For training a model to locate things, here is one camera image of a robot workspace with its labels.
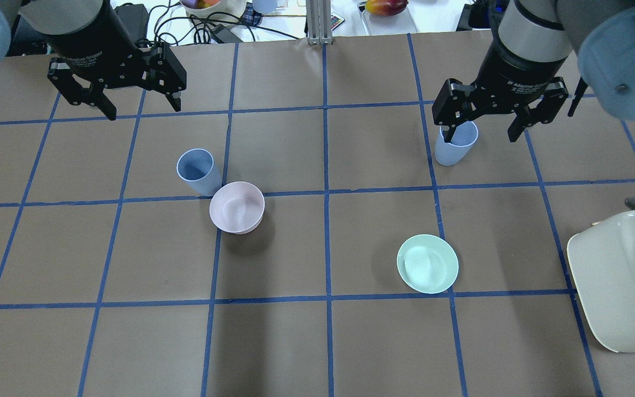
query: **white desk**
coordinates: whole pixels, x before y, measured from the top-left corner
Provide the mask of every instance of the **white desk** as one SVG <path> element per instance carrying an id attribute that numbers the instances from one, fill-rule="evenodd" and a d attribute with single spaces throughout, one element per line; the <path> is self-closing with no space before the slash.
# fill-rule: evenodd
<path id="1" fill-rule="evenodd" d="M 131 0 L 133 3 L 143 3 L 147 9 L 167 4 L 167 0 Z M 342 16 L 345 22 L 333 31 L 335 36 L 363 36 L 366 32 L 363 28 L 357 4 L 360 0 L 332 0 L 332 11 Z M 111 5 L 116 7 L 126 3 L 126 0 L 111 0 Z M 300 0 L 283 0 L 286 7 L 280 7 L 270 15 L 265 15 L 260 26 L 272 28 L 295 37 L 305 37 L 305 7 Z M 473 0 L 409 0 L 408 10 L 413 16 L 413 22 L 419 33 L 425 32 L 449 32 L 457 27 L 462 7 L 464 4 L 473 3 Z M 148 37 L 153 36 L 153 25 L 164 13 L 165 8 L 157 8 L 153 11 L 149 21 Z M 174 7 L 163 19 L 171 16 L 184 16 L 183 7 Z M 173 20 L 162 28 L 162 31 L 172 33 L 178 38 L 191 29 L 191 23 L 187 20 Z M 287 37 L 266 30 L 253 29 L 257 41 L 286 40 Z M 232 27 L 232 32 L 245 42 L 252 40 L 249 31 L 243 26 Z M 181 44 L 192 43 L 192 35 L 189 35 Z"/>

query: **white toaster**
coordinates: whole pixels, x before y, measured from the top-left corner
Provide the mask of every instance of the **white toaster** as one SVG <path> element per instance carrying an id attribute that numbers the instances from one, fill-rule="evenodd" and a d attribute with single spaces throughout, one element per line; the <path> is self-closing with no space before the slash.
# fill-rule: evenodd
<path id="1" fill-rule="evenodd" d="M 573 236 L 567 255 L 594 336 L 609 350 L 635 352 L 635 211 Z"/>

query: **mint green plate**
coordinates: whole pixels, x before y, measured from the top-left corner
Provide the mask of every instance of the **mint green plate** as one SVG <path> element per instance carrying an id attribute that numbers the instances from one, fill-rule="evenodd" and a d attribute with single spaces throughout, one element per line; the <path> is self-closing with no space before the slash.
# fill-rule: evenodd
<path id="1" fill-rule="evenodd" d="M 418 234 L 406 240 L 399 249 L 396 266 L 409 287 L 425 294 L 445 291 L 459 273 L 454 249 L 431 234 Z"/>

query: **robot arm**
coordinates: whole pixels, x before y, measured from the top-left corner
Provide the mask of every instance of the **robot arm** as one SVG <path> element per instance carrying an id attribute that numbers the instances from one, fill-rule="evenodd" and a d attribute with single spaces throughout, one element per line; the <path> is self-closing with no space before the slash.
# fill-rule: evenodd
<path id="1" fill-rule="evenodd" d="M 142 51 L 131 42 L 109 0 L 25 0 L 23 5 L 22 0 L 0 0 L 0 11 L 0 25 L 7 18 L 10 25 L 18 12 L 45 36 L 57 54 L 48 79 L 71 105 L 96 106 L 114 120 L 116 108 L 104 89 L 136 85 L 164 94 L 175 111 L 181 110 L 186 70 L 167 43 Z M 5 41 L 8 47 L 8 36 Z M 89 87 L 74 75 L 90 82 Z"/>
<path id="2" fill-rule="evenodd" d="M 635 0 L 511 0 L 503 18 L 495 4 L 489 2 L 493 41 L 476 80 L 449 78 L 434 102 L 446 142 L 482 115 L 515 113 L 511 142 L 527 127 L 550 123 L 568 96 L 555 73 L 573 49 L 580 88 L 589 83 L 610 115 L 635 120 Z"/>

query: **plastic cup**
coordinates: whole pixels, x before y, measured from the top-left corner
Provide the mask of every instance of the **plastic cup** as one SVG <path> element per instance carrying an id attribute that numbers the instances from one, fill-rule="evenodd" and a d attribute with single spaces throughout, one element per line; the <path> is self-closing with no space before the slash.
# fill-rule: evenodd
<path id="1" fill-rule="evenodd" d="M 217 228 L 233 234 L 254 230 L 264 216 L 264 195 L 250 183 L 222 186 L 209 202 L 209 217 Z"/>
<path id="2" fill-rule="evenodd" d="M 459 260 L 444 239 L 418 234 L 403 243 L 396 256 L 396 267 L 409 287 L 425 294 L 437 294 L 454 284 Z"/>
<path id="3" fill-rule="evenodd" d="M 477 138 L 479 138 L 479 128 L 472 121 L 457 127 L 450 143 L 445 143 L 443 128 L 440 128 L 438 139 L 435 141 L 436 161 L 440 165 L 455 165 L 472 148 Z"/>
<path id="4" fill-rule="evenodd" d="M 205 149 L 191 149 L 178 159 L 178 176 L 201 196 L 212 197 L 222 187 L 222 176 L 213 156 Z"/>
<path id="5" fill-rule="evenodd" d="M 277 0 L 252 0 L 254 10 L 261 14 L 272 13 L 278 7 Z"/>

